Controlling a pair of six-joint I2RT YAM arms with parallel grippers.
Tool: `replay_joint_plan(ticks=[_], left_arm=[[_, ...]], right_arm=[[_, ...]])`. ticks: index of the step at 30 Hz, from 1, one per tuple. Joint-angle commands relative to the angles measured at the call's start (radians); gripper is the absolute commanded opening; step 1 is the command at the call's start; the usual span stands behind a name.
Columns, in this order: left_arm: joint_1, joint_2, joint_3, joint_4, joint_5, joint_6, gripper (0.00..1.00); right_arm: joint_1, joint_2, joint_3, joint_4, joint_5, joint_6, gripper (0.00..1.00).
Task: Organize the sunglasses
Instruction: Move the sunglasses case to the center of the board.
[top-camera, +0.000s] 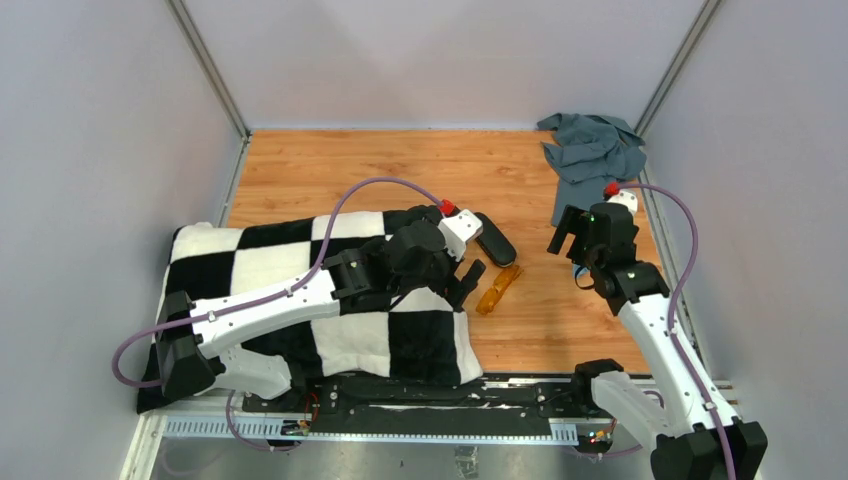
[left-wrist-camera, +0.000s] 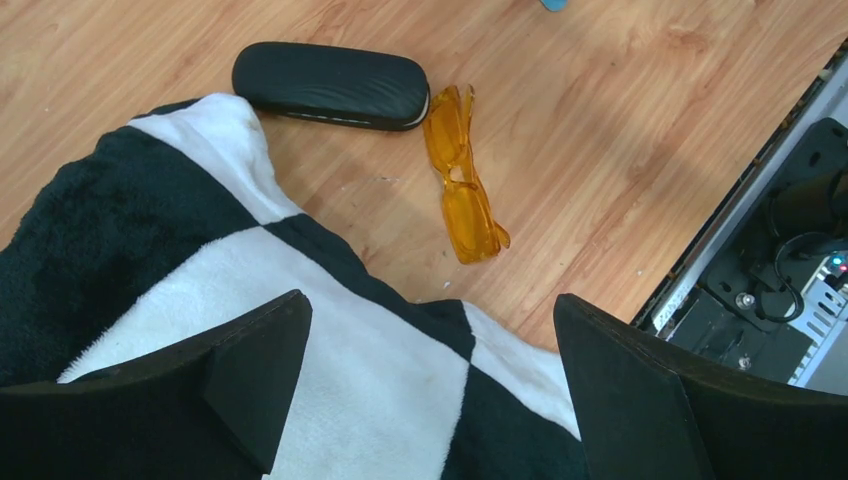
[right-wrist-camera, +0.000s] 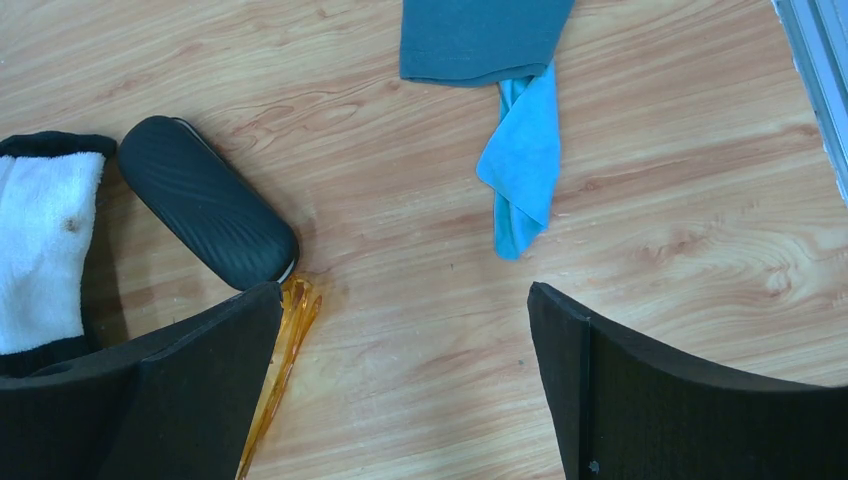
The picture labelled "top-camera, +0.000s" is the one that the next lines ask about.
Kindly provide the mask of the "orange sunglasses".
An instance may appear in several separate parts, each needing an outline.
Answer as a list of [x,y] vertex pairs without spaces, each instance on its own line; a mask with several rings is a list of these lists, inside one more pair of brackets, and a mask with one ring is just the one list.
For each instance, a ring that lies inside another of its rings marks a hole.
[[523,269],[516,264],[501,270],[495,277],[492,285],[482,295],[475,311],[480,315],[488,315],[492,313],[497,304],[501,301],[510,285],[514,283],[522,274]]

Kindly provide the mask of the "black glasses case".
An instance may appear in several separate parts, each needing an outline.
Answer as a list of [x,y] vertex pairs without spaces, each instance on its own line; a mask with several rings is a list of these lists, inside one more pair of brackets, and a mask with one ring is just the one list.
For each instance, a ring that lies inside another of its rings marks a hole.
[[482,232],[476,239],[482,251],[500,268],[513,265],[517,259],[517,251],[512,243],[487,215],[475,212],[475,216],[482,224]]

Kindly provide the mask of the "small blue cleaning cloth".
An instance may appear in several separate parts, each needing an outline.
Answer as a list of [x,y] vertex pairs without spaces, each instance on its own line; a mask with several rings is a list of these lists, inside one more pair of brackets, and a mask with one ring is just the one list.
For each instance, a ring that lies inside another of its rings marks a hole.
[[586,275],[586,274],[588,274],[588,270],[585,267],[580,266],[580,265],[574,265],[573,266],[573,278],[574,279],[577,279],[577,278],[579,278],[583,275]]

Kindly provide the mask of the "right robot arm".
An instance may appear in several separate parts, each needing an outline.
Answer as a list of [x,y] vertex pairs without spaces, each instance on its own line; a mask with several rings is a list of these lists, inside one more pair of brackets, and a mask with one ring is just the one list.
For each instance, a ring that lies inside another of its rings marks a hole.
[[709,378],[671,317],[672,295],[662,274],[636,256],[637,232],[624,205],[567,206],[548,250],[557,254],[566,237],[574,237],[567,258],[589,271],[592,290],[636,341],[664,403],[598,360],[576,367],[583,379],[570,392],[572,406],[584,417],[611,414],[649,451],[656,479],[755,479],[767,436],[758,422],[743,421]]

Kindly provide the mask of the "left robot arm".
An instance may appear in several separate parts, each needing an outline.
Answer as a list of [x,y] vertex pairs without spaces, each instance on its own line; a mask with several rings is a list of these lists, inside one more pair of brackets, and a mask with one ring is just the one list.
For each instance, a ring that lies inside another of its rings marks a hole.
[[212,300],[184,291],[165,296],[155,349],[159,389],[171,401],[210,389],[242,390],[283,413],[298,411],[306,386],[285,360],[243,349],[244,342],[300,323],[344,314],[389,312],[424,287],[458,309],[485,270],[475,261],[463,278],[456,268],[484,231],[469,210],[433,212],[376,239],[321,260],[316,270],[250,292]]

